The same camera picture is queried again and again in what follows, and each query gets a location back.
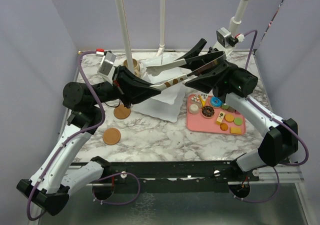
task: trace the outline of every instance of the white pipe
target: white pipe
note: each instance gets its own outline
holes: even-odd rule
[[[165,50],[165,17],[166,17],[166,0],[160,0],[160,44],[156,57],[163,54]]]
[[[134,74],[134,61],[132,59],[131,48],[130,48],[130,40],[129,40],[129,33],[128,33],[128,27],[127,27],[125,7],[124,7],[124,0],[115,0],[115,4],[116,4],[116,10],[118,11],[118,16],[120,21],[125,56],[128,63],[128,69],[130,70],[130,72]]]
[[[234,17],[231,18],[230,20],[230,25],[229,25],[229,31],[233,36],[237,35],[237,30],[239,25],[242,22],[242,18],[245,14],[245,10],[247,8],[249,0],[240,0],[239,6],[235,12]]]

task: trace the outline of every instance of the marble table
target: marble table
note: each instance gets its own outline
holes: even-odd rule
[[[134,59],[140,61],[153,58],[155,52],[133,52]],[[172,52],[175,58],[184,52]],[[245,66],[248,52],[234,52],[228,61]],[[115,65],[125,60],[124,53],[117,53]],[[83,58],[83,70],[91,84],[103,82],[97,75],[100,57],[87,55]],[[270,109],[266,92],[260,80],[259,72],[253,57],[250,59],[248,70],[259,78],[258,85],[252,96]],[[79,75],[78,82],[83,82]],[[115,118],[113,108],[103,105],[106,120],[91,139],[81,148],[74,162],[88,162],[92,157],[100,156],[109,162],[163,162],[163,161],[208,161],[233,160],[243,153],[259,147],[262,137],[247,120],[246,133],[242,136],[194,132],[186,128],[187,98],[197,93],[187,88],[177,122],[172,123],[132,112],[124,120]],[[117,101],[108,102],[116,105]],[[106,145],[102,136],[106,129],[117,128],[121,132],[121,140],[116,145]]]

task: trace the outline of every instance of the purple cable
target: purple cable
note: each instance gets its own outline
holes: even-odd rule
[[[135,178],[135,180],[137,181],[138,183],[138,191],[136,192],[136,195],[134,196],[134,198],[132,198],[131,200],[129,201],[126,201],[126,202],[109,202],[109,201],[105,201],[105,200],[99,200],[96,198],[96,195],[95,195],[95,192],[92,190],[92,195],[94,197],[95,200],[99,201],[100,203],[103,203],[103,204],[109,204],[109,205],[127,205],[131,202],[133,202],[134,200],[136,200],[140,194],[140,181],[139,179],[137,178],[136,175],[130,173],[130,172],[119,172],[119,173],[115,173],[115,174],[112,174],[112,175],[109,175],[109,176],[106,176],[106,177],[102,177],[98,180],[95,180],[95,182],[98,182],[98,181],[102,181],[102,180],[105,180],[105,179],[109,179],[109,178],[112,178],[112,177],[115,177],[115,176],[118,176],[118,175],[124,175],[124,174],[128,174],[132,177]]]
[[[234,193],[230,189],[229,189],[229,192],[231,192],[233,194],[235,199],[237,199],[239,201],[242,201],[242,202],[246,202],[246,203],[250,203],[250,204],[261,204],[261,203],[268,202],[268,201],[270,201],[271,199],[273,199],[277,195],[277,193],[279,192],[279,189],[280,189],[279,174],[278,174],[277,170],[274,167],[273,167],[273,170],[274,170],[275,175],[276,175],[277,184],[276,184],[276,190],[274,191],[274,193],[269,198],[264,199],[264,200],[258,200],[258,201],[246,200],[246,199],[243,199],[243,198],[240,198],[240,197],[234,195]]]
[[[305,164],[308,159],[309,159],[309,150],[307,148],[307,145],[305,144],[305,142],[302,140],[302,138],[300,136],[298,136],[290,127],[288,127],[287,125],[285,125],[282,121],[279,121],[275,118],[272,118],[272,116],[267,113],[266,111],[264,111],[263,109],[261,109],[250,97],[247,97],[247,100],[254,106],[256,107],[260,112],[262,112],[264,115],[266,115],[268,118],[272,119],[273,121],[275,121],[277,124],[283,126],[285,129],[287,129],[296,139],[298,139],[298,141],[302,144],[304,150],[305,150],[305,158],[302,162],[297,162],[297,163],[286,163],[286,162],[280,162],[280,164],[282,165],[287,165],[287,166],[292,166],[292,167],[297,167],[300,165]]]
[[[251,43],[251,47],[250,47],[248,58],[246,59],[246,62],[245,62],[245,67],[244,67],[245,70],[247,70],[247,68],[249,66],[249,60],[250,60],[251,54],[252,54],[252,52],[254,50],[254,45],[255,45],[256,38],[257,38],[258,30],[253,29],[253,30],[250,30],[250,31],[248,31],[248,32],[243,34],[243,36],[247,36],[247,35],[249,35],[251,33],[254,33],[254,36],[253,36],[253,39],[252,39],[252,43]]]
[[[79,72],[84,80],[84,83],[86,84],[86,86],[88,87],[88,89],[90,90],[94,100],[96,101],[96,103],[98,104],[100,110],[101,110],[101,114],[102,114],[102,118],[101,118],[101,121],[94,125],[94,126],[90,126],[90,127],[87,127],[85,129],[82,129],[80,131],[77,131],[76,133],[72,134],[71,136],[69,136],[63,143],[63,147],[59,147],[54,155],[52,156],[52,158],[50,159],[50,161],[48,162],[47,166],[44,168],[43,172],[41,173],[41,175],[39,176],[39,180],[42,181],[42,179],[44,178],[44,176],[46,175],[47,171],[49,170],[49,168],[51,167],[52,163],[55,161],[56,157],[58,156],[58,154],[60,153],[60,151],[67,145],[67,143],[69,143],[75,136],[79,135],[79,134],[82,134],[84,132],[87,132],[89,130],[92,130],[92,129],[96,129],[98,128],[100,125],[102,125],[106,119],[106,112],[104,110],[104,107],[98,97],[98,95],[96,94],[95,90],[93,89],[93,87],[91,86],[90,82],[88,81],[85,73],[84,73],[84,70],[82,69],[82,66],[81,66],[81,62],[82,62],[82,58],[84,55],[88,55],[88,54],[95,54],[96,51],[84,51],[83,53],[81,53],[78,58],[77,58],[77,63],[78,63],[78,68],[79,68]],[[31,216],[31,201],[32,201],[32,198],[35,194],[35,191],[37,189],[37,187],[39,186],[40,182],[37,181],[34,185],[34,187],[32,188],[31,192],[30,192],[30,195],[29,195],[29,198],[28,198],[28,202],[27,202],[27,206],[26,206],[26,215],[28,217],[28,219],[30,221],[36,221],[38,220],[39,218],[41,218],[46,211],[43,211],[40,215],[38,215],[37,217],[32,217]]]

